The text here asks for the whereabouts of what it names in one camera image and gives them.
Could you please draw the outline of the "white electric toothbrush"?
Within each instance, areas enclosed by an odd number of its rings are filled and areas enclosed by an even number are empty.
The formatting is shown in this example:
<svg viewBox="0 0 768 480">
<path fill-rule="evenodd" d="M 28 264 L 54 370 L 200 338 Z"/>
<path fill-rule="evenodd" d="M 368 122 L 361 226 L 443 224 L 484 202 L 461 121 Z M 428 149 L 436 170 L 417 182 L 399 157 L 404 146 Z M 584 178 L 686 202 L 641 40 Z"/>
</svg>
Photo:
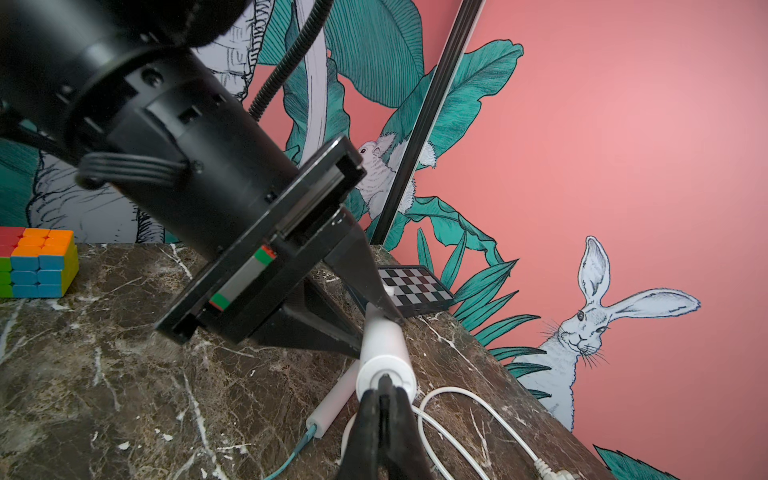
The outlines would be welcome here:
<svg viewBox="0 0 768 480">
<path fill-rule="evenodd" d="M 403 330 L 372 303 L 366 306 L 359 361 L 356 378 L 359 400 L 366 391 L 377 389 L 379 380 L 388 375 L 395 387 L 405 390 L 408 401 L 414 401 L 418 384 Z"/>
<path fill-rule="evenodd" d="M 312 438 L 322 438 L 356 392 L 360 361 L 354 361 L 306 420 Z"/>
</svg>

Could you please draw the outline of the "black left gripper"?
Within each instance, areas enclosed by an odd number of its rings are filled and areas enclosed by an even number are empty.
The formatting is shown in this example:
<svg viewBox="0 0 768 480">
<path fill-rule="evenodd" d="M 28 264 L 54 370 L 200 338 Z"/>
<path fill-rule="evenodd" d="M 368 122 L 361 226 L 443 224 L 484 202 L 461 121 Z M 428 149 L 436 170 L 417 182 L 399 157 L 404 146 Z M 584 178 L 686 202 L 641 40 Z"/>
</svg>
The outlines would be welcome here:
<svg viewBox="0 0 768 480">
<path fill-rule="evenodd" d="M 325 263 L 404 323 L 345 207 L 364 169 L 339 136 L 296 166 L 190 52 L 143 48 L 92 75 L 71 107 L 82 185 L 109 183 L 207 260 L 158 330 L 358 359 L 362 334 L 311 278 Z"/>
</svg>

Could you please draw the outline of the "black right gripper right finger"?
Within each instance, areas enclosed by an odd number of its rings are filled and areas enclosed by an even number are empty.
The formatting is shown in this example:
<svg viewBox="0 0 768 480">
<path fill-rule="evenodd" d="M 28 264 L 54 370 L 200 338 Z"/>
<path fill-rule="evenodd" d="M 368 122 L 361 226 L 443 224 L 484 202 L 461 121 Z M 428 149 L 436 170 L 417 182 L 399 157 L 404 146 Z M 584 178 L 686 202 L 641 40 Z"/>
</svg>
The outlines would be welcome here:
<svg viewBox="0 0 768 480">
<path fill-rule="evenodd" d="M 379 465 L 387 478 L 432 479 L 407 392 L 388 375 L 379 380 L 379 416 Z"/>
</svg>

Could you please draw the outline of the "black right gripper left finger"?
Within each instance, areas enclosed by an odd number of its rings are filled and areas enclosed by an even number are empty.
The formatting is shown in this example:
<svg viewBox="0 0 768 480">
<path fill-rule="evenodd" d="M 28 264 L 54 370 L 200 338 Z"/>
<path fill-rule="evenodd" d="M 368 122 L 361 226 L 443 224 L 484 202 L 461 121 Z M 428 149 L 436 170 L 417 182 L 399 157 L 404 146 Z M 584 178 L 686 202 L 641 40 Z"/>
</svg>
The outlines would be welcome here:
<svg viewBox="0 0 768 480">
<path fill-rule="evenodd" d="M 350 430 L 337 480 L 378 478 L 380 409 L 379 392 L 366 391 Z"/>
</svg>

